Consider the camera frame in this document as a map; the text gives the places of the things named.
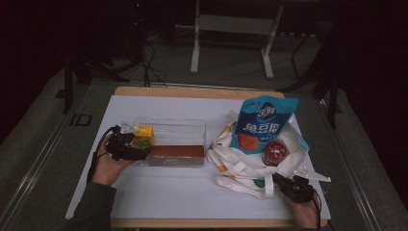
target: person's left hand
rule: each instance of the person's left hand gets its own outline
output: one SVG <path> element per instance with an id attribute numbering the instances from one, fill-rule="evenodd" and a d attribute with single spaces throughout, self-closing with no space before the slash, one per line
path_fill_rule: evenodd
<path id="1" fill-rule="evenodd" d="M 119 177 L 122 170 L 135 162 L 127 160 L 116 161 L 112 159 L 106 150 L 106 144 L 110 137 L 111 135 L 107 136 L 101 143 L 98 159 L 96 160 L 95 172 L 92 176 L 92 182 L 107 186 L 111 186 Z"/>

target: dark background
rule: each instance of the dark background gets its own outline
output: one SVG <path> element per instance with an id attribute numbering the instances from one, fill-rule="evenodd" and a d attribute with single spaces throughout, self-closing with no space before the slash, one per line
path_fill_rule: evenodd
<path id="1" fill-rule="evenodd" d="M 174 24 L 193 25 L 193 1 L 149 2 L 145 18 L 169 38 L 173 36 Z M 98 10 L 89 1 L 6 0 L 0 4 L 2 142 L 49 78 L 62 69 L 68 44 L 74 44 L 98 62 L 109 63 L 110 56 L 123 49 L 110 47 L 115 39 L 123 39 L 113 35 L 119 34 L 117 30 L 129 33 L 126 28 L 134 15 L 129 12 L 131 3 L 118 4 L 112 0 L 98 2 Z M 204 10 L 215 11 L 215 7 L 210 4 Z M 305 16 L 333 15 L 317 9 L 308 4 L 286 8 L 279 31 L 307 33 L 319 19 L 308 21 L 304 20 Z M 112 19 L 113 11 L 122 12 L 123 17 Z M 345 15 L 335 17 L 341 20 L 337 21 L 334 36 L 321 48 L 322 53 L 336 57 L 341 88 L 346 91 L 405 206 L 408 205 L 404 181 L 408 175 L 404 145 L 404 139 L 408 138 L 405 114 L 408 104 L 404 101 L 408 90 L 407 12 L 403 0 L 371 1 L 363 8 L 346 11 Z M 106 23 L 101 25 L 95 19 L 97 13 L 101 13 Z"/>

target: hand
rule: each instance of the hand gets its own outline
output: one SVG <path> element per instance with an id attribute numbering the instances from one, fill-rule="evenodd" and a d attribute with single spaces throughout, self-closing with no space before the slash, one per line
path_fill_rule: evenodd
<path id="1" fill-rule="evenodd" d="M 92 176 L 92 182 L 107 186 L 111 186 L 119 177 L 122 170 L 135 162 L 127 160 L 116 161 L 112 159 L 106 150 L 106 144 L 110 137 L 111 135 L 107 136 L 101 143 L 98 159 L 96 160 L 95 172 Z"/>
<path id="2" fill-rule="evenodd" d="M 296 222 L 299 228 L 318 229 L 318 222 L 320 222 L 320 220 L 318 220 L 318 209 L 316 208 L 313 200 L 307 203 L 296 203 L 285 196 L 282 192 L 281 195 L 291 206 L 294 222 Z"/>

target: blue food package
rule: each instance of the blue food package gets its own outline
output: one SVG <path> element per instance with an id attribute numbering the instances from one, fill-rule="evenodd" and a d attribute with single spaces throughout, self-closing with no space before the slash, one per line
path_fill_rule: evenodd
<path id="1" fill-rule="evenodd" d="M 297 98 L 261 95 L 243 101 L 230 146 L 245 154 L 264 151 L 291 118 Z"/>

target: transparent box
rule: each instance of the transparent box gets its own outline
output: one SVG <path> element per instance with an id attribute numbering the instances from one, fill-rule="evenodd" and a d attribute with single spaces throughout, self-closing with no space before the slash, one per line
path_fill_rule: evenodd
<path id="1" fill-rule="evenodd" d="M 152 152 L 140 165 L 202 167 L 205 158 L 206 123 L 203 119 L 137 117 L 137 126 L 152 126 Z"/>

